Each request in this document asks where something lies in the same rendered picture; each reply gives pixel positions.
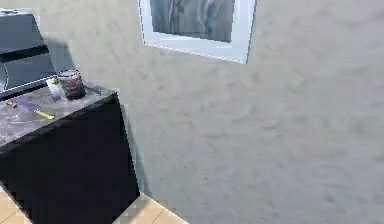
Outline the black kitchen counter cabinet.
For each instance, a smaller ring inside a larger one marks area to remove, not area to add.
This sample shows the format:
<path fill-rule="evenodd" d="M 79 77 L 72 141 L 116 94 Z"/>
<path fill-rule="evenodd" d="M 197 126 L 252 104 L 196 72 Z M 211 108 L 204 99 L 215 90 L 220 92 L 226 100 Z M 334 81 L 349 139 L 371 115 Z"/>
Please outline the black kitchen counter cabinet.
<path fill-rule="evenodd" d="M 117 93 L 19 98 L 54 118 L 0 103 L 0 183 L 33 224 L 112 224 L 140 196 Z"/>

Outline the white framed window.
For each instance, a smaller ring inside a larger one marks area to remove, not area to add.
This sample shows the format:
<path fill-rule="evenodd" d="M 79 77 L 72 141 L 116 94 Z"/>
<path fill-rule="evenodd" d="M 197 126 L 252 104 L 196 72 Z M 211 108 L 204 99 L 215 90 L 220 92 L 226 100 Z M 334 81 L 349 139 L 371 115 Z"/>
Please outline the white framed window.
<path fill-rule="evenodd" d="M 245 64 L 257 0 L 137 0 L 147 46 Z"/>

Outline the grey metal appliance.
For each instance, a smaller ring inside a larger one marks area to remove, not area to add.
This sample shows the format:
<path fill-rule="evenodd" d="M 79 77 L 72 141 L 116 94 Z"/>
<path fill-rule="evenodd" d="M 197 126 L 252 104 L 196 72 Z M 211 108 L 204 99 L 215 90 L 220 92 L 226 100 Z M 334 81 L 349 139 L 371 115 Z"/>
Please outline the grey metal appliance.
<path fill-rule="evenodd" d="M 55 74 L 34 15 L 0 8 L 0 98 L 40 86 Z"/>

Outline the yellow handled knife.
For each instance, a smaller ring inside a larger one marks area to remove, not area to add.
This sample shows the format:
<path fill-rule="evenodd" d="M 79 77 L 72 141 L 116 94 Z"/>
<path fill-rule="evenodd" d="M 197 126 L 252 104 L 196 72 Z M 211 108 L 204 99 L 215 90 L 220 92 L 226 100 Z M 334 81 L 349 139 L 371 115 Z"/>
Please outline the yellow handled knife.
<path fill-rule="evenodd" d="M 29 111 L 32 111 L 44 118 L 47 118 L 47 119 L 54 119 L 55 116 L 52 115 L 52 114 L 49 114 L 49 113 L 46 113 L 46 112 L 43 112 L 41 109 L 40 109 L 40 106 L 39 105 L 36 105 L 36 104 L 33 104 L 33 103 L 29 103 L 29 102 L 25 102 L 25 101 L 21 101 L 21 100 L 7 100 L 6 101 L 6 104 L 9 105 L 9 106 L 12 106 L 13 108 L 16 108 L 17 106 L 21 106 L 21 107 L 24 107 L 26 109 L 28 109 Z"/>

